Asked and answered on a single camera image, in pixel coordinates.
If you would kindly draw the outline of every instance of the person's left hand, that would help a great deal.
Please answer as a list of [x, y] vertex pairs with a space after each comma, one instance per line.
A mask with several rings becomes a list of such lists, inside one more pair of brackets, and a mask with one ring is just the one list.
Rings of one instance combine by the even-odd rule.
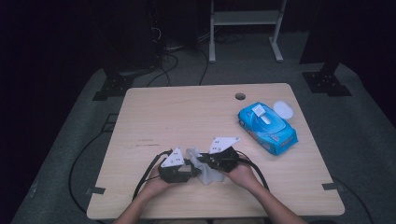
[[149, 180], [146, 182], [145, 186], [142, 188], [140, 192], [140, 193], [147, 193], [147, 195], [150, 198], [163, 193], [164, 191], [175, 185], [175, 184], [166, 183], [164, 180], [161, 179], [160, 173], [158, 172], [159, 166], [160, 165], [156, 165], [152, 168], [151, 173], [148, 176]]

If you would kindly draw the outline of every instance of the dark background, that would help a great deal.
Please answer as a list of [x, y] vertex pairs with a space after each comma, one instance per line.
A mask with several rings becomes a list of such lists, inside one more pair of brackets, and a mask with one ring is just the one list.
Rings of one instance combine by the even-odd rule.
[[[161, 26], [164, 36], [179, 37], [180, 41], [208, 30], [207, 0], [162, 1], [159, 5], [155, 1], [92, 1], [90, 7], [86, 3], [0, 3], [2, 223], [14, 216], [95, 71], [118, 63], [143, 69], [155, 66], [161, 49], [152, 45], [151, 25]], [[158, 7], [155, 13], [153, 3]], [[178, 10], [170, 13], [170, 6]], [[217, 2], [217, 7], [227, 6], [256, 9], [278, 4]], [[177, 12], [182, 14], [185, 9], [196, 12], [183, 15], [188, 28], [175, 20]], [[306, 32], [312, 27], [302, 63], [323, 62], [329, 49], [335, 49], [340, 61], [361, 77], [395, 123], [391, 103], [396, 82], [391, 65], [396, 59], [396, 20], [392, 9], [390, 1], [289, 1], [281, 32]], [[133, 22], [125, 22], [125, 17]]]

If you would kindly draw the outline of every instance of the black stand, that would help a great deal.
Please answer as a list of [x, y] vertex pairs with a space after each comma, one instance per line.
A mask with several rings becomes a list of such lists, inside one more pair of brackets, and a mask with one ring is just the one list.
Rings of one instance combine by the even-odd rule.
[[341, 85], [334, 75], [338, 61], [328, 61], [319, 72], [303, 72], [304, 79], [313, 93], [327, 93], [329, 96], [351, 96], [346, 86]]
[[93, 101], [105, 101], [107, 97], [125, 96], [125, 93], [132, 88], [134, 79], [142, 75], [153, 72], [156, 67], [145, 70], [134, 70], [124, 72], [125, 76], [120, 75], [120, 72], [114, 68], [104, 68], [106, 73], [106, 80], [100, 91], [97, 91], [93, 96]]

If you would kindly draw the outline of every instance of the hand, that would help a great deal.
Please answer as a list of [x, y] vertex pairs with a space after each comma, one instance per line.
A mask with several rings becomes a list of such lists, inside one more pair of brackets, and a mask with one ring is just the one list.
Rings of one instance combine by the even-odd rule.
[[238, 162], [238, 165], [233, 168], [230, 173], [224, 174], [228, 176], [236, 185], [249, 191], [258, 185], [261, 185], [256, 176], [253, 174], [251, 167], [244, 162]]
[[152, 198], [175, 185], [166, 183], [160, 178], [158, 167], [159, 165], [156, 165], [152, 168], [151, 173], [148, 176], [148, 181], [146, 182], [145, 186], [142, 188], [139, 194], [145, 193], [150, 198]]

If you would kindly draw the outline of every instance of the person's right hand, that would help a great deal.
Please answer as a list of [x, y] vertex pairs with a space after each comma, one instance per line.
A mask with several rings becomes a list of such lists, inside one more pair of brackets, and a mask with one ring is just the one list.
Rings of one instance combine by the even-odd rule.
[[258, 187], [258, 185], [262, 185], [253, 174], [251, 167], [244, 162], [238, 162], [238, 165], [233, 168], [230, 173], [224, 174], [228, 176], [236, 185], [249, 191], [255, 187]]

